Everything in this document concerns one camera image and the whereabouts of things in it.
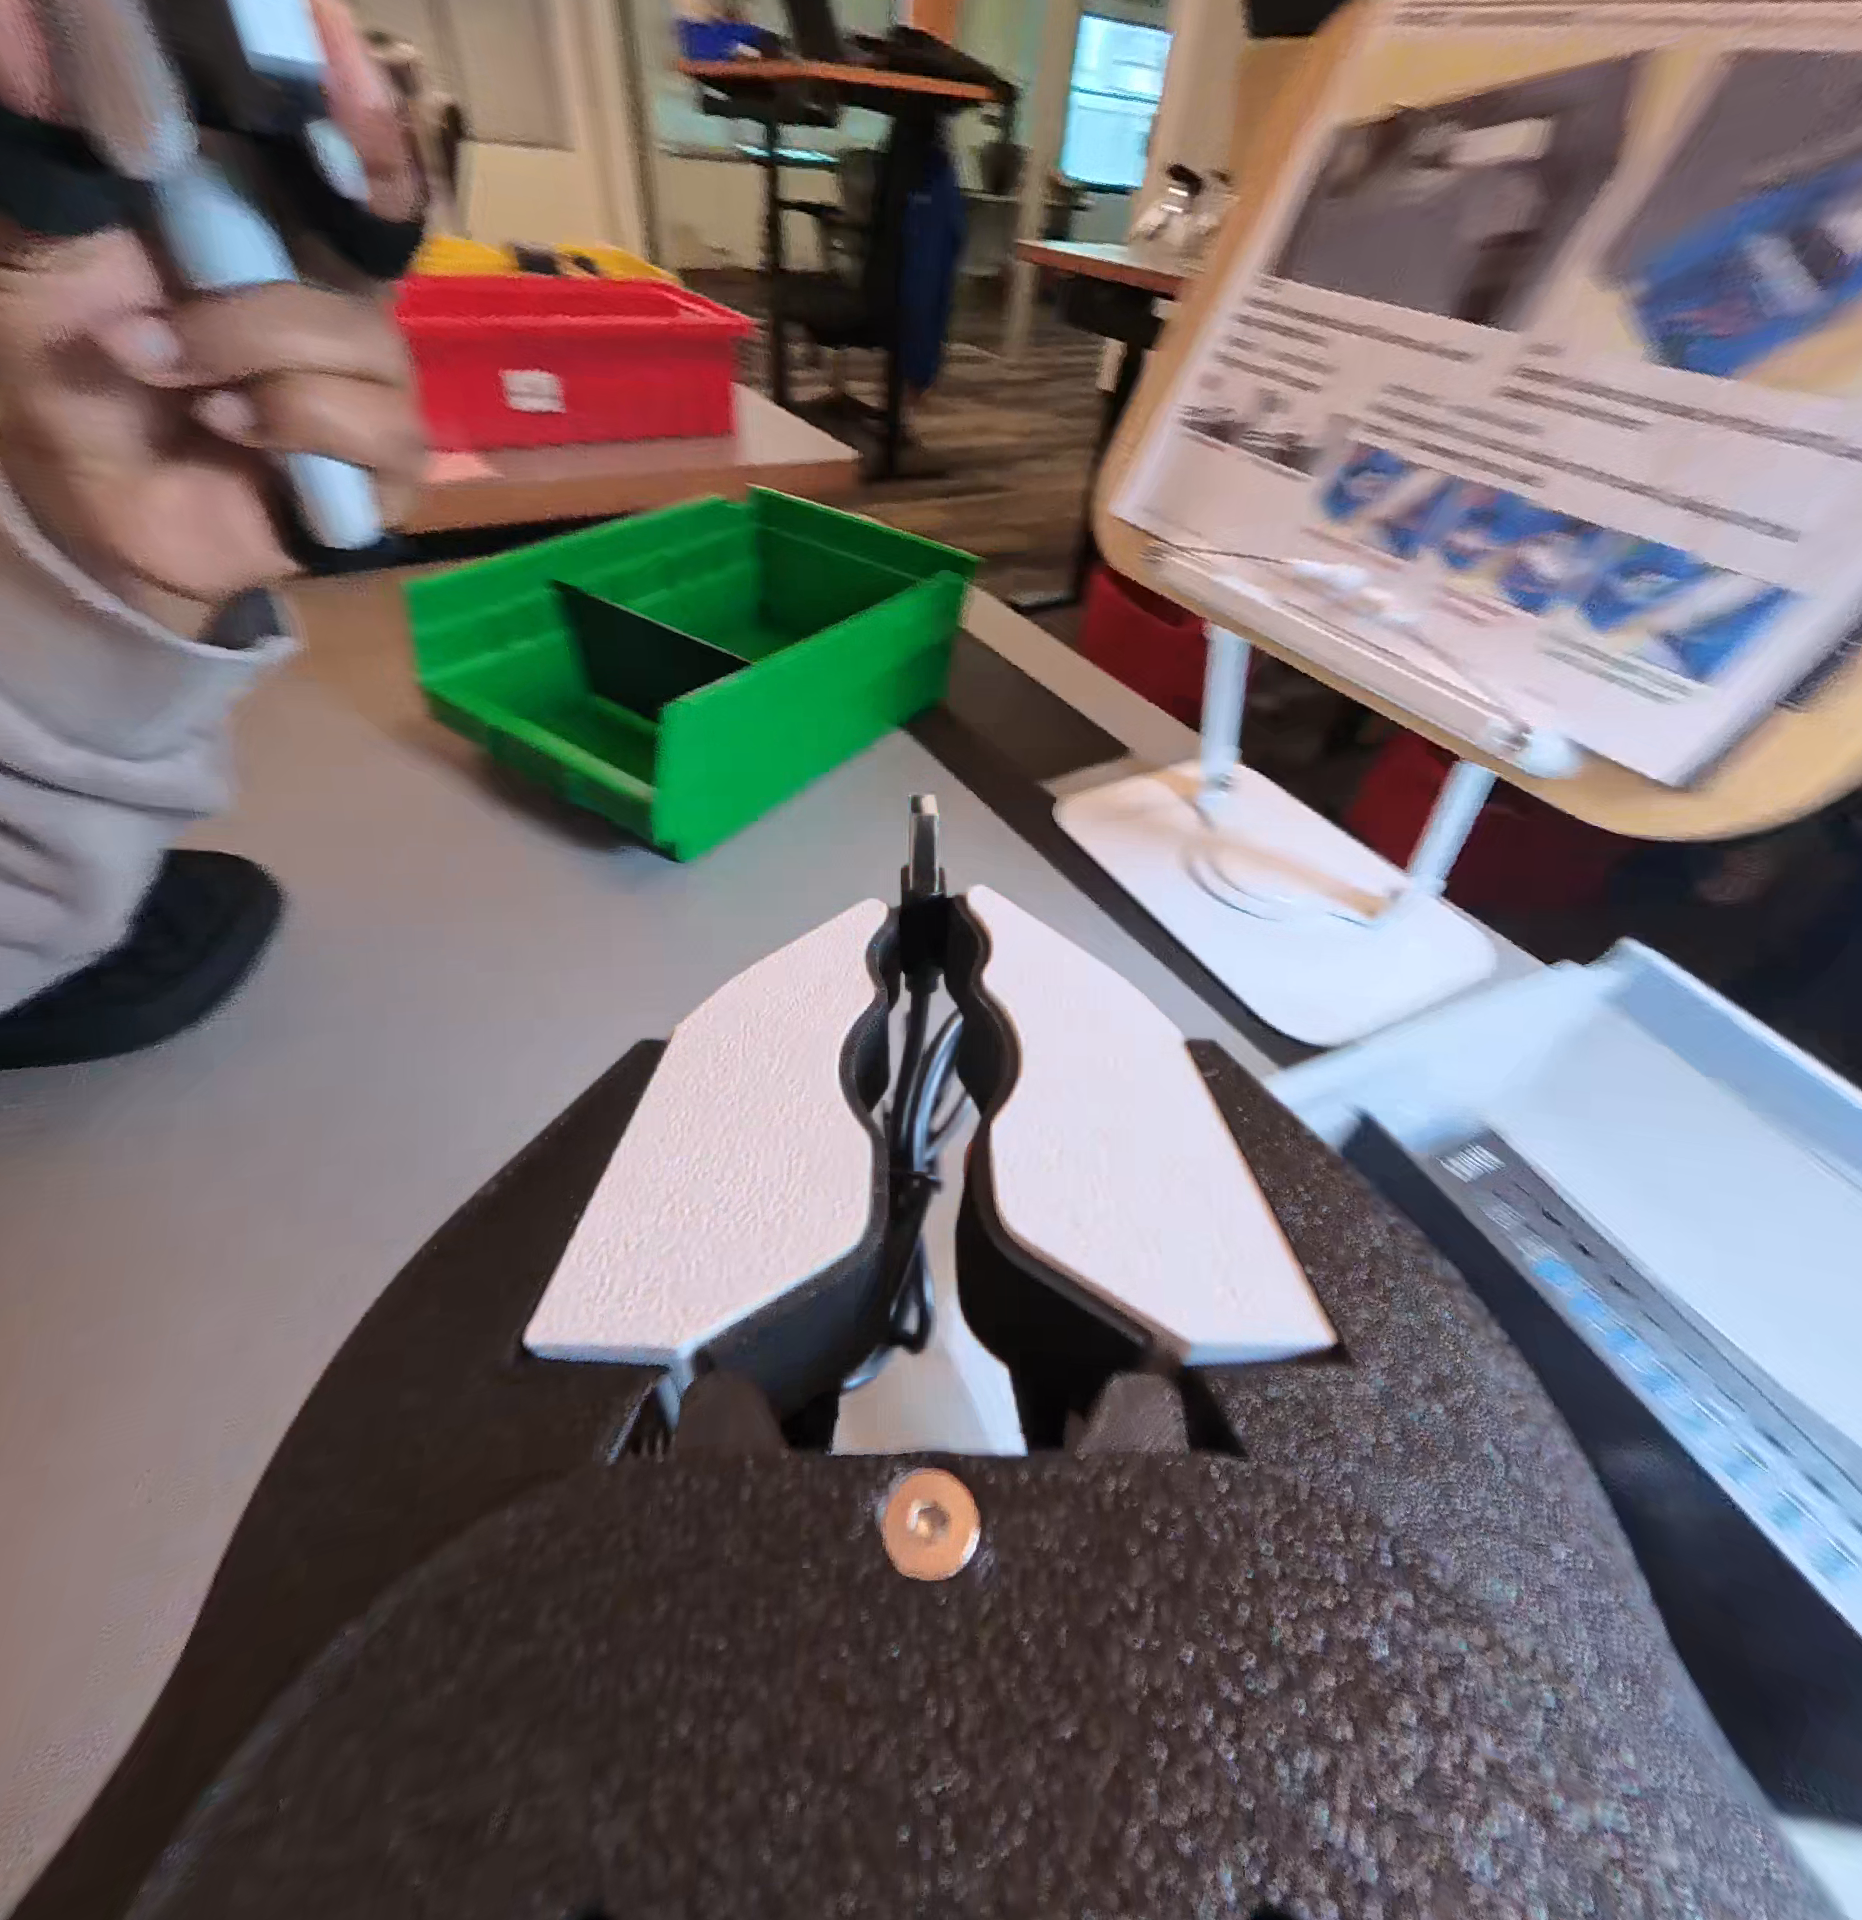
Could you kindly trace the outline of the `clear plastic bin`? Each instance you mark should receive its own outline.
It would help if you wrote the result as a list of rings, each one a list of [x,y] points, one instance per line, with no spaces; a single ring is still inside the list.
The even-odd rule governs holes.
[[[1636,942],[1270,1090],[1339,1155],[1377,1117],[1862,1636],[1862,1093]],[[1862,1827],[1764,1797],[1862,1915]]]

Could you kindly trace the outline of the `person's left forearm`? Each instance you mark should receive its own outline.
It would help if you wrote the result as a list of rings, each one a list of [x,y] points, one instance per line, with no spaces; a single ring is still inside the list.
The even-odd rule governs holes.
[[[228,721],[295,650],[250,590],[183,637],[82,572],[0,472],[0,1015],[115,952],[231,792]]]

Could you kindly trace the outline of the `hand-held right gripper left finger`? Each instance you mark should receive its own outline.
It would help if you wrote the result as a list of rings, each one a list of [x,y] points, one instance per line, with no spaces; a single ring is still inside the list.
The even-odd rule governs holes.
[[[866,898],[672,1031],[522,1334],[538,1359],[688,1370],[868,1243],[883,1151],[848,1074],[889,1036]]]

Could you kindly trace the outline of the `red plastic bin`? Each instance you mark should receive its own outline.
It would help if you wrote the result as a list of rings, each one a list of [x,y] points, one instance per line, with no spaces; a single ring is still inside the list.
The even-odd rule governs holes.
[[[397,321],[446,454],[730,439],[754,330],[670,281],[538,274],[415,274]]]

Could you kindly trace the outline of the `blue jacket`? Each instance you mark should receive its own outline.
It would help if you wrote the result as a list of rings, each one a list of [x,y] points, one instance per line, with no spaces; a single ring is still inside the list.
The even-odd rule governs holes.
[[[899,227],[896,368],[910,397],[942,376],[945,348],[967,252],[967,196],[942,138],[920,154]]]

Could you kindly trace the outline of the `white document stand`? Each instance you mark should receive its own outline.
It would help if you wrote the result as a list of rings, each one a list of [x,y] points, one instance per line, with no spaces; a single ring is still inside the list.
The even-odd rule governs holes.
[[[1317,44],[1352,7],[1301,41],[1277,97],[1258,105],[1243,191],[1183,295],[1205,276],[1245,192],[1285,148],[1285,101],[1301,97]],[[1060,802],[1058,820],[1257,1020],[1295,1042],[1333,1046],[1486,979],[1490,940],[1467,930],[1445,886],[1496,780],[1592,827],[1657,841],[1720,841],[1788,826],[1862,780],[1862,650],[1829,686],[1777,707],[1703,779],[1665,788],[1606,760],[1496,750],[1485,719],[1474,733],[1449,733],[1426,707],[1379,700],[1243,620],[1166,590],[1149,567],[1149,543],[1111,519],[1109,506],[1111,476],[1159,394],[1183,295],[1103,462],[1095,524],[1120,567],[1205,624],[1202,745],[1191,760]],[[1407,868],[1339,822],[1398,733],[1453,756]]]

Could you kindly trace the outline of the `printed instruction sheet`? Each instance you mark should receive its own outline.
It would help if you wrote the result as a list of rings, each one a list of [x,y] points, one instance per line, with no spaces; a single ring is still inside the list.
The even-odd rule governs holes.
[[[1862,650],[1862,5],[1353,5],[1111,476],[1166,590],[1689,788]]]

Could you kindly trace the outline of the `red tote bag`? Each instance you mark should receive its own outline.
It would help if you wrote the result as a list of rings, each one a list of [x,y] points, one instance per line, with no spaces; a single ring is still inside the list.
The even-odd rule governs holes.
[[[1192,729],[1202,726],[1207,641],[1200,616],[1095,562],[1078,649],[1155,707]]]
[[[1398,733],[1360,777],[1339,826],[1407,868],[1451,770],[1451,755]],[[1497,780],[1449,869],[1447,895],[1480,915],[1598,906],[1633,848]]]

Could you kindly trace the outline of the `wooden standing desk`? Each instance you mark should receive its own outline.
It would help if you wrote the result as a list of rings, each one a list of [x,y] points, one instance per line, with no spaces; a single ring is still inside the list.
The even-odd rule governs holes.
[[[884,398],[869,404],[838,394],[805,409],[815,424],[860,422],[869,433],[868,474],[896,478],[910,452],[908,403],[896,368],[899,227],[920,154],[935,138],[951,151],[950,123],[991,107],[1011,128],[1017,89],[985,61],[915,19],[887,35],[844,33],[833,5],[785,5],[790,33],[775,44],[718,41],[718,27],[682,32],[680,69],[701,89],[710,114],[752,121],[764,136],[764,281],[767,371],[775,404],[787,406],[790,336],[883,361]],[[782,187],[779,139],[793,130],[834,128],[848,108],[887,121],[869,154],[868,192],[826,205],[790,200]]]
[[[1182,298],[1191,276],[1177,256],[1132,244],[1019,238],[1016,258],[1058,284],[1067,325],[1128,354],[1156,348],[1163,310]]]

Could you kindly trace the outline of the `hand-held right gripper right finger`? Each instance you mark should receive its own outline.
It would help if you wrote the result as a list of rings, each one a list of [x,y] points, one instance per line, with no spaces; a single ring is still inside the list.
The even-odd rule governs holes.
[[[1320,1357],[1337,1329],[1182,1029],[1128,977],[994,886],[967,1037],[985,1223],[1043,1282],[1182,1366]]]

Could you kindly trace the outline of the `yellow plastic bin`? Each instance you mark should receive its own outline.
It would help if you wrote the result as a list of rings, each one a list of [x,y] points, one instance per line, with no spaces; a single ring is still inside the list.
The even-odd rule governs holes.
[[[410,265],[416,279],[590,279],[682,286],[640,252],[599,244],[490,244],[454,235],[425,238]]]

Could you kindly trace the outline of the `green plastic bin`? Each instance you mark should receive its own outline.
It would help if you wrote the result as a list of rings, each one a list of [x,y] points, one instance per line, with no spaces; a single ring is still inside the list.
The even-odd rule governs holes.
[[[754,489],[626,515],[405,589],[431,714],[672,861],[712,851],[945,700],[977,558]],[[587,693],[553,585],[751,661],[641,724]]]

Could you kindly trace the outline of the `black multi-port usb hub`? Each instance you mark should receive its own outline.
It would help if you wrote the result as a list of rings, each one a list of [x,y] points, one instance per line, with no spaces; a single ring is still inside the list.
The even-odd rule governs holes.
[[[1712,1717],[1785,1811],[1862,1827],[1862,1636],[1720,1490],[1550,1290],[1377,1117],[1344,1160],[1472,1282],[1577,1437]]]

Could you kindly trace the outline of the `black bin divider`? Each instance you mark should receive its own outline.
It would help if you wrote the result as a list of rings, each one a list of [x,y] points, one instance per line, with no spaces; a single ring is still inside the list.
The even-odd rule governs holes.
[[[744,656],[574,585],[553,585],[587,693],[608,707],[660,724],[666,707],[744,674]]]

